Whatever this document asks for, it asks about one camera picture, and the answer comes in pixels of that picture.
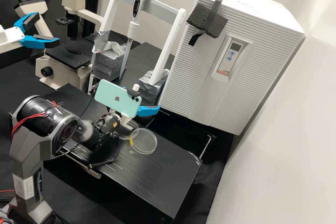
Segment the petri dish lid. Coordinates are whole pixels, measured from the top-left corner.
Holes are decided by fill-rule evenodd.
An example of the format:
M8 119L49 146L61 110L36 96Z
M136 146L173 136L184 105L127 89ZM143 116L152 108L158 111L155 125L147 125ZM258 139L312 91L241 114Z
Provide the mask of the petri dish lid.
M129 142L134 150L144 155L153 153L158 145L154 133L146 128L135 129L129 136Z
M130 134L135 130L138 129L139 125L131 120L129 121L126 126L124 125L119 125L119 127L116 130L117 135L121 140L129 140L130 139Z

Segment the smartphone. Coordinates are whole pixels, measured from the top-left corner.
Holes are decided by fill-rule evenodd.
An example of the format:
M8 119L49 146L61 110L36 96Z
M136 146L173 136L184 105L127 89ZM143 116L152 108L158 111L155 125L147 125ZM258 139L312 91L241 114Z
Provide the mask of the smartphone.
M101 80L94 96L97 102L134 118L141 104L140 96L132 96L127 90L107 80Z

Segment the control panel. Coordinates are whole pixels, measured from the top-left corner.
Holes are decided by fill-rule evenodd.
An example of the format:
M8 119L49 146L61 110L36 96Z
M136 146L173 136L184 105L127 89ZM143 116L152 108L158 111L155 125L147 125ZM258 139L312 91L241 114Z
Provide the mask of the control panel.
M217 68L216 72L218 74L228 76L243 47L244 47L243 43L238 42L236 40L231 40L230 45L226 50L226 52L224 53L222 62L219 64L219 67Z

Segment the blue clamp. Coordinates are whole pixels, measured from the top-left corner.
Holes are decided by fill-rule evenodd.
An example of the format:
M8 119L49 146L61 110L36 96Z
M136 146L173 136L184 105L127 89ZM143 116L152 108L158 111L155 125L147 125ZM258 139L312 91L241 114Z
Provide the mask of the blue clamp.
M44 49L58 46L60 44L60 39L38 35L26 35L24 39L20 40L20 43L27 48Z
M19 27L20 30L25 33L30 28L32 28L39 19L39 13L32 12L16 21L14 26ZM60 39L40 35L26 35L22 40L20 40L20 43L27 48L44 49L58 46L60 44Z
M160 106L156 105L156 106L140 106L137 116L140 117L145 117L145 116L154 116L156 115L160 110Z

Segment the black foam block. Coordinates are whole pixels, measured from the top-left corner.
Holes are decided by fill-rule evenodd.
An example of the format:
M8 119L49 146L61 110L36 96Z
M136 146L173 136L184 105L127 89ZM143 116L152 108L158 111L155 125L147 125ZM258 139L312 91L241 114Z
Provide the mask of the black foam block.
M209 27L205 29L204 22L207 20L210 12L211 9L205 7L202 4L197 4L189 16L187 23L195 26L200 30L205 30L206 34L213 38L218 38L226 23L228 22L228 19L216 13Z

